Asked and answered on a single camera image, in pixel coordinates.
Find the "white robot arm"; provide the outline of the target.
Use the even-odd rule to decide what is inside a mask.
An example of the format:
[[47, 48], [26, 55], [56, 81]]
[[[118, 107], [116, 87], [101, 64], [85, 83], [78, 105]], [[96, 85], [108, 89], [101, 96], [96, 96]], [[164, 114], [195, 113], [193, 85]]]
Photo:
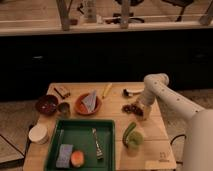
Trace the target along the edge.
[[143, 81], [140, 104], [151, 106], [159, 97], [187, 123], [182, 171], [213, 171], [213, 109], [206, 109], [170, 89], [165, 73], [146, 75]]

